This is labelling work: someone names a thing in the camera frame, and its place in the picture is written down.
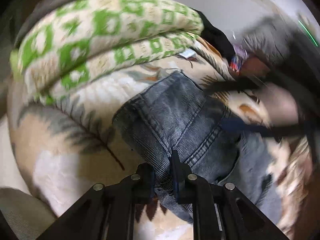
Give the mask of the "person's right hand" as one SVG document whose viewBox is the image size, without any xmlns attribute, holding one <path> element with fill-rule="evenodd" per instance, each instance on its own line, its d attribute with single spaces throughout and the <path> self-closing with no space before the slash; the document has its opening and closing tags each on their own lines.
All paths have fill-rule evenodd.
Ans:
<svg viewBox="0 0 320 240">
<path fill-rule="evenodd" d="M 291 93 L 274 83 L 267 83 L 256 91 L 274 126 L 298 123 L 298 107 Z"/>
</svg>

